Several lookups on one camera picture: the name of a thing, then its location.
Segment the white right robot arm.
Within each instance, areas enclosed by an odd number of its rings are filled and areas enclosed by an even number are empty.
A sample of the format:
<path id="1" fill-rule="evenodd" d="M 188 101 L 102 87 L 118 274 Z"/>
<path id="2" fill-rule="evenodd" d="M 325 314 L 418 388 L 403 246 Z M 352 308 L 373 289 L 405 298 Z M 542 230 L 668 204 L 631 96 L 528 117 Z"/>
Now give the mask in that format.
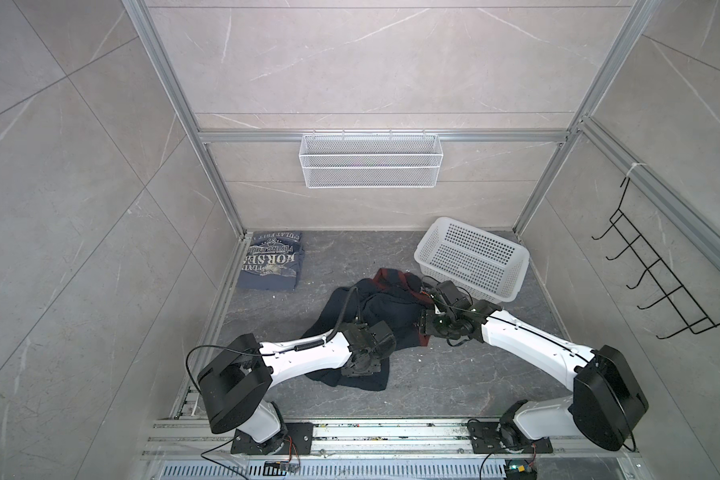
<path id="1" fill-rule="evenodd" d="M 419 329 L 452 345 L 474 340 L 503 349 L 569 391 L 552 400 L 513 404 L 496 427 L 501 448 L 520 452 L 558 436 L 582 436 L 607 451 L 635 442 L 633 430 L 649 403 L 619 350 L 569 342 L 483 300 L 471 307 L 437 305 L 422 316 Z"/>

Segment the blue-grey tank top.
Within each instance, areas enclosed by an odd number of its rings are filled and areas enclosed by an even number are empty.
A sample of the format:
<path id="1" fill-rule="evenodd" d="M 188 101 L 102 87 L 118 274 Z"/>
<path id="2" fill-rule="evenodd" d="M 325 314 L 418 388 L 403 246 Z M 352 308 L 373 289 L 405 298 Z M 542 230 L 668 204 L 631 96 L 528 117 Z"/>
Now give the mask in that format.
<path id="1" fill-rule="evenodd" d="M 259 232 L 247 249 L 238 286 L 265 291 L 295 290 L 305 252 L 300 231 Z"/>

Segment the dark navy tank top pile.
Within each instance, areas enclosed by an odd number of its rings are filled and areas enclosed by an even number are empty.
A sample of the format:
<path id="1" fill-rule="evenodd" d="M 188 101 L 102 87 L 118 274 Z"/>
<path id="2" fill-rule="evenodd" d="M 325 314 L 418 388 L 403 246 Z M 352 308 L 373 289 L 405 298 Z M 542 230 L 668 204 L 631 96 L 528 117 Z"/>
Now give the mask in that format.
<path id="1" fill-rule="evenodd" d="M 393 334 L 398 350 L 424 347 L 429 337 L 420 332 L 419 321 L 434 304 L 423 291 L 422 279 L 397 269 L 381 268 L 372 278 L 334 290 L 318 320 L 304 335 L 311 337 L 330 331 L 340 314 L 345 323 L 373 327 L 385 323 Z"/>

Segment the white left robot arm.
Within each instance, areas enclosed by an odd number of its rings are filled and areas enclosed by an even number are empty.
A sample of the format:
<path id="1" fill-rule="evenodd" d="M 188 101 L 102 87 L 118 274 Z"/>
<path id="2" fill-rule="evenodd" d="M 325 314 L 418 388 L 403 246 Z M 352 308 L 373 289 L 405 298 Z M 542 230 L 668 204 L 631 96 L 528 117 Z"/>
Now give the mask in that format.
<path id="1" fill-rule="evenodd" d="M 353 377 L 381 370 L 396 350 L 389 326 L 344 323 L 313 337 L 260 342 L 241 335 L 195 377 L 212 433 L 235 431 L 261 451 L 280 446 L 288 430 L 268 391 L 287 380 L 319 370 L 337 369 Z"/>

